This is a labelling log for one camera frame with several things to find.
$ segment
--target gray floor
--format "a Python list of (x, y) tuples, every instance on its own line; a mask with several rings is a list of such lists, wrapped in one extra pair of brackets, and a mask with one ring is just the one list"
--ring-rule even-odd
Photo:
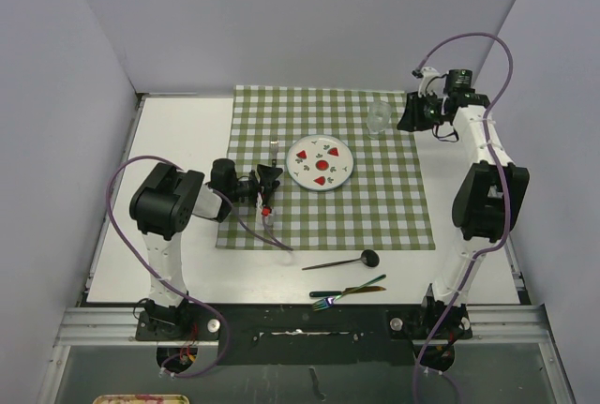
[[(204, 348), (200, 359), (214, 358)], [(193, 403), (321, 402), (308, 366), (218, 367), (201, 379), (158, 377), (152, 347), (73, 347), (57, 403), (92, 403), (105, 394), (180, 394)], [(410, 403), (411, 367), (368, 363), (315, 367), (327, 403)], [(450, 374), (467, 403), (554, 403), (536, 344), (462, 345)], [(437, 376), (421, 377), (421, 402), (458, 402)]]

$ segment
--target white plate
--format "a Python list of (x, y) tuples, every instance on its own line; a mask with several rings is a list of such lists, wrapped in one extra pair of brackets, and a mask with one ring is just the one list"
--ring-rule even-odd
[(353, 153), (346, 144), (329, 135), (309, 135), (288, 151), (288, 173), (299, 186), (327, 191), (341, 186), (353, 172)]

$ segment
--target plate rim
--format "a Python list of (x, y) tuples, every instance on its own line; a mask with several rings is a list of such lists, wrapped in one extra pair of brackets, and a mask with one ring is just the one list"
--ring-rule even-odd
[[(304, 184), (300, 184), (295, 177), (293, 177), (292, 171), (290, 170), (290, 166), (288, 165), (288, 160), (290, 158), (290, 152), (292, 151), (292, 149), (298, 144), (300, 143), (303, 139), (307, 139), (308, 137), (327, 137), (329, 139), (333, 139), (335, 141), (338, 141), (340, 144), (343, 144), (344, 146), (346, 146), (346, 148), (348, 149), (348, 151), (350, 152), (350, 158), (352, 159), (352, 166), (350, 168), (348, 177), (346, 178), (345, 181), (343, 181), (341, 184), (336, 185), (335, 187), (331, 187), (331, 188), (310, 188), (305, 186)], [(325, 191), (331, 191), (331, 190), (335, 190), (338, 187), (343, 186), (344, 184), (346, 184), (346, 182), (348, 182), (348, 179), (350, 179), (350, 176), (352, 176), (353, 172), (354, 172), (354, 155), (353, 155), (353, 150), (350, 149), (350, 146), (348, 146), (347, 143), (343, 142), (342, 140), (340, 140), (338, 137), (333, 136), (333, 135), (327, 135), (327, 134), (310, 134), (310, 135), (305, 135), (304, 137), (301, 137), (300, 139), (296, 140), (294, 143), (292, 143), (292, 146), (290, 146), (290, 149), (288, 149), (288, 154), (285, 157), (285, 169), (288, 173), (288, 175), (292, 178), (292, 180), (301, 188), (304, 188), (306, 190), (309, 191), (320, 191), (320, 192), (325, 192)]]

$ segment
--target fork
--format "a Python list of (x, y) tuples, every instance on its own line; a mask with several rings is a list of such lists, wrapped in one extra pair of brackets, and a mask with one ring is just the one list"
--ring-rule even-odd
[(271, 134), (271, 166), (278, 165), (279, 137), (277, 134)]
[(354, 289), (350, 289), (347, 292), (344, 292), (342, 294), (339, 294), (338, 296), (328, 296), (326, 298), (320, 299), (319, 301), (317, 301), (316, 303), (313, 303), (312, 305), (312, 309), (317, 312), (319, 310), (326, 310), (329, 307), (332, 307), (333, 304), (339, 299), (339, 298), (343, 298), (344, 296), (346, 296), (347, 294), (351, 294), (354, 292), (358, 292), (360, 289), (367, 287), (371, 284), (374, 284), (375, 282), (379, 282), (380, 280), (383, 280), (386, 278), (386, 275), (381, 275), (381, 276), (377, 276), (374, 279), (371, 279), (369, 282), (364, 283), (363, 285), (356, 287)]

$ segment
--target knife blade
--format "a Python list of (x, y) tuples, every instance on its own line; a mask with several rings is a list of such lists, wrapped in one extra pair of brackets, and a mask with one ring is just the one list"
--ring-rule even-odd
[[(354, 287), (348, 287), (344, 291), (336, 290), (336, 291), (327, 291), (327, 292), (310, 292), (308, 294), (308, 296), (310, 296), (311, 298), (326, 298), (327, 296), (338, 296), (339, 294), (342, 294), (344, 292), (349, 292), (353, 288)], [(385, 287), (380, 287), (380, 286), (374, 285), (371, 287), (365, 287), (364, 289), (361, 289), (355, 293), (383, 292), (384, 290), (385, 290)]]

